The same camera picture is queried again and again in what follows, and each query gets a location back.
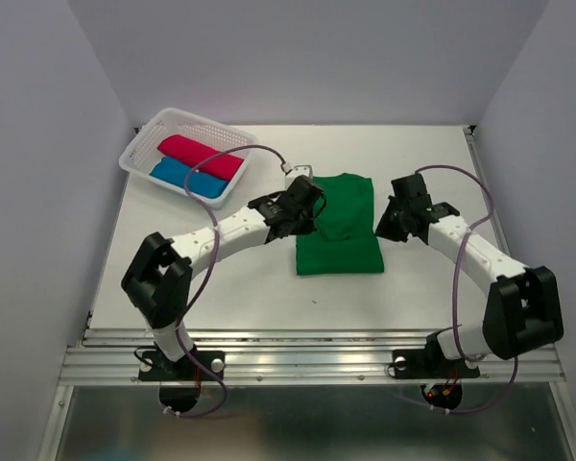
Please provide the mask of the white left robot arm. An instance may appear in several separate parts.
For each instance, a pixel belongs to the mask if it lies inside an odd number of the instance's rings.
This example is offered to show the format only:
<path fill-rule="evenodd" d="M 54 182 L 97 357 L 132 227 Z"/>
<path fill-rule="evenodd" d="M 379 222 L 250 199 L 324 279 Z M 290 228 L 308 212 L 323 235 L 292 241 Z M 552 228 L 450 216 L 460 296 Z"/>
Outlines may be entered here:
<path fill-rule="evenodd" d="M 154 232 L 143 240 L 121 280 L 121 288 L 139 310 L 162 354 L 161 367 L 171 377 L 188 376 L 195 345 L 183 317 L 200 297 L 189 294 L 200 273 L 204 289 L 217 263 L 250 248 L 315 230 L 326 204 L 312 179 L 295 177 L 282 191 L 256 198 L 221 221 L 186 234 Z"/>

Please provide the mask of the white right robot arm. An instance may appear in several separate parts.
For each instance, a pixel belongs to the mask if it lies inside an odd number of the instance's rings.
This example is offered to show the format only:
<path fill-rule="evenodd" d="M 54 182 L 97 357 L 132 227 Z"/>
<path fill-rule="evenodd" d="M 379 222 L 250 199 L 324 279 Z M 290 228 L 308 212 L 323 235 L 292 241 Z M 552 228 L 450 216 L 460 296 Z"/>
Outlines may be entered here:
<path fill-rule="evenodd" d="M 470 360 L 494 355 L 514 359 L 564 336 L 564 322 L 554 273 L 531 268 L 480 236 L 452 205 L 434 203 L 420 173 L 395 179 L 389 203 L 375 234 L 406 242 L 417 238 L 446 256 L 456 275 L 466 274 L 484 293 L 482 321 L 427 336 L 420 349 L 394 352 L 398 378 L 446 377 L 453 372 L 478 376 Z"/>

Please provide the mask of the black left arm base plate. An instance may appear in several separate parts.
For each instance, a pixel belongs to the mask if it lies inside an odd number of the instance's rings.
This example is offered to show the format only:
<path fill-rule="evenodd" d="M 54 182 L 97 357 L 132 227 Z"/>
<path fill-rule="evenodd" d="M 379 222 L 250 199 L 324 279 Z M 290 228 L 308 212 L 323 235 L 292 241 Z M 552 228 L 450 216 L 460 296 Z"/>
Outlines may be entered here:
<path fill-rule="evenodd" d="M 168 360 L 160 350 L 144 347 L 133 352 L 139 362 L 138 379 L 143 382 L 209 382 L 224 378 L 226 355 L 222 351 L 194 351 L 194 357 L 207 368 L 214 377 L 203 372 L 186 356 L 178 362 Z"/>

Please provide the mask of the white perforated plastic basket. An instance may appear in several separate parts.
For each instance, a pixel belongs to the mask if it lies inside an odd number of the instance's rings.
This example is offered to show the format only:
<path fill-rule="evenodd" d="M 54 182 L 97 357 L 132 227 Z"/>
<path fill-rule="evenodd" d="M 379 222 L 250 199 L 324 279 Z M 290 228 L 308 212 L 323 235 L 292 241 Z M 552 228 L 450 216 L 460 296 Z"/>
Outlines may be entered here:
<path fill-rule="evenodd" d="M 188 187 L 219 209 L 253 158 L 246 145 L 255 136 L 180 110 L 163 109 L 135 135 L 119 166 L 126 172 L 181 196 Z"/>

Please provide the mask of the green t shirt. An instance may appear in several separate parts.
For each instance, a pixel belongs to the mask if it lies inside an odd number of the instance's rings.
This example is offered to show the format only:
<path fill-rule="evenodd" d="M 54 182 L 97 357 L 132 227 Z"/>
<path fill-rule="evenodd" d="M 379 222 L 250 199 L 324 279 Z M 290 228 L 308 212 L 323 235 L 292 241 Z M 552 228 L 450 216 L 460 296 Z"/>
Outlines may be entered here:
<path fill-rule="evenodd" d="M 373 232 L 370 178 L 342 173 L 316 177 L 324 197 L 316 203 L 316 230 L 296 239 L 296 273 L 301 277 L 375 275 L 385 271 Z"/>

